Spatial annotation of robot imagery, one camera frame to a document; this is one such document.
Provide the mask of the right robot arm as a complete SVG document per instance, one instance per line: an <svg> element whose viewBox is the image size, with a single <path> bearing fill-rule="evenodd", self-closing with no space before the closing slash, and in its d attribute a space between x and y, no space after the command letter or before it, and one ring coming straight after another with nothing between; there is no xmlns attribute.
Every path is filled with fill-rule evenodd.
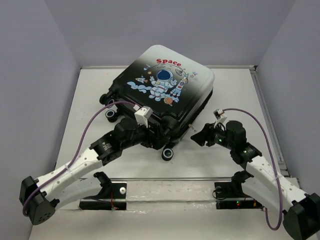
<svg viewBox="0 0 320 240"><path fill-rule="evenodd" d="M247 141L246 130L239 121L225 127L207 123L192 135L201 147L220 145L230 151L232 160L242 167L221 192L247 195L257 200L267 212L282 216L286 232L294 240L306 240L320 230L320 197L308 194L286 179L267 162L262 153Z"/></svg>

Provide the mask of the black and white suitcase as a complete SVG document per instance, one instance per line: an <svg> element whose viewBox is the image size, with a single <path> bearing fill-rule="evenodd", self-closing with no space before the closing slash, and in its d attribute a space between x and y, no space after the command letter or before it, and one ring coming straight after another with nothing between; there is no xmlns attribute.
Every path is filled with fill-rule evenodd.
<svg viewBox="0 0 320 240"><path fill-rule="evenodd" d="M115 122L119 116L134 118L133 106L152 109L148 118L147 148L162 150L170 161L179 143L213 94L215 75L208 67L162 45L149 47L113 81L99 102L120 102L106 117Z"/></svg>

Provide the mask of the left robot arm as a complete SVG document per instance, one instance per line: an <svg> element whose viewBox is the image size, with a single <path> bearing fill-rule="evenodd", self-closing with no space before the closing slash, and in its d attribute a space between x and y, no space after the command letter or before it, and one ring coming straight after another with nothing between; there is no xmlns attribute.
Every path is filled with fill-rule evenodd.
<svg viewBox="0 0 320 240"><path fill-rule="evenodd" d="M160 131L157 126L138 124L123 118L113 130L93 142L82 153L77 152L64 166L37 178L28 176L20 185L19 200L22 214L32 225L49 219L62 203L58 195L78 179L119 158L123 150L135 145L154 147Z"/></svg>

